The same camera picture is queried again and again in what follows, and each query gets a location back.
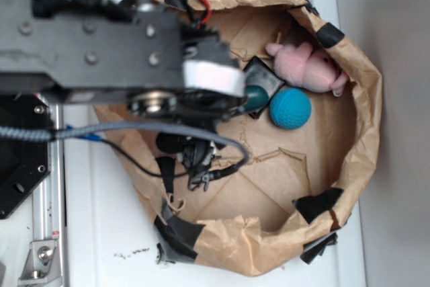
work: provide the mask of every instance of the black cable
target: black cable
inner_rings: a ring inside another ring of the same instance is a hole
[[[149,176],[157,177],[157,178],[163,178],[163,175],[153,173],[152,171],[149,171],[148,169],[146,169],[145,167],[143,167],[136,159],[134,159],[133,157],[131,157],[130,154],[128,154],[124,149],[122,149],[116,143],[114,143],[114,142],[112,142],[110,140],[106,140],[106,139],[101,139],[101,140],[95,141],[95,142],[102,142],[103,144],[111,146],[111,148],[113,148],[114,150],[116,150],[117,152],[119,152],[119,154],[121,154],[123,157],[125,157],[127,160],[129,160],[129,162],[131,162],[132,164],[134,164],[137,168],[139,168],[139,170],[141,170],[145,174],[147,174]],[[178,178],[178,177],[182,177],[182,176],[185,176],[185,175],[189,175],[191,172],[192,172],[192,169],[189,170],[189,171],[185,171],[183,173],[175,174],[175,175],[173,175],[173,178]]]

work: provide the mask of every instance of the screw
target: screw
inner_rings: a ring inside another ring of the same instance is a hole
[[[155,28],[155,26],[152,24],[148,24],[148,26],[146,27],[146,35],[149,38],[152,38],[155,36],[156,33],[157,33],[157,29]]]
[[[38,258],[40,259],[40,261],[43,261],[43,262],[50,261],[53,255],[54,253],[48,247],[41,247],[38,251]]]
[[[45,108],[43,106],[36,106],[33,111],[35,114],[43,114],[45,112]]]
[[[146,108],[146,112],[148,112],[149,114],[155,114],[160,111],[161,111],[161,106],[159,104],[154,104]]]
[[[40,270],[37,269],[37,270],[33,270],[32,272],[30,272],[30,277],[31,277],[31,279],[39,279],[39,278],[43,277],[43,275],[40,272]]]
[[[99,62],[99,58],[94,52],[85,53],[85,60],[87,61],[88,64],[91,64],[91,65],[95,65]]]
[[[95,24],[92,19],[86,19],[83,22],[82,27],[83,27],[83,30],[88,34],[92,34],[95,32]]]
[[[18,26],[18,30],[21,34],[29,36],[33,32],[33,27],[29,22],[24,21]]]
[[[148,57],[148,62],[153,67],[157,66],[161,62],[161,54],[159,52],[152,52]]]

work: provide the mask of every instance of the blue ball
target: blue ball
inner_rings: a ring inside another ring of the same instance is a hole
[[[296,129],[310,117],[312,106],[306,94],[299,89],[279,91],[270,101],[270,118],[276,126]]]

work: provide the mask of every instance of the pink stuffed toy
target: pink stuffed toy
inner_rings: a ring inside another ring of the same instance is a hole
[[[323,50],[314,51],[309,42],[299,47],[270,43],[266,51],[274,56],[275,73],[293,87],[303,87],[309,91],[323,93],[333,91],[336,97],[342,95],[349,77],[345,71],[340,74]]]

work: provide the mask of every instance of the black metal plate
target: black metal plate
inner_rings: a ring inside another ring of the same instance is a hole
[[[36,107],[42,113],[36,113]],[[48,107],[34,95],[0,95],[0,124],[52,128]],[[49,171],[48,143],[0,140],[0,220],[11,215]]]

